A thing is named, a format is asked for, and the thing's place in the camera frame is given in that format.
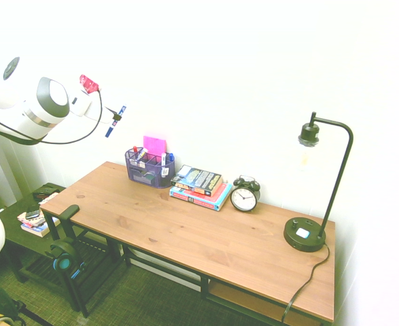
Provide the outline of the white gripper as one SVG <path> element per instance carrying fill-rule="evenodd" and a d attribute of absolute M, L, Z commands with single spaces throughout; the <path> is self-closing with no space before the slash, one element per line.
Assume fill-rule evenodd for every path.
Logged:
<path fill-rule="evenodd" d="M 83 87 L 70 88 L 67 90 L 67 96 L 70 112 L 78 117 L 86 117 L 104 124 L 122 119 L 121 115 L 104 105 L 99 91 L 88 94 Z"/>

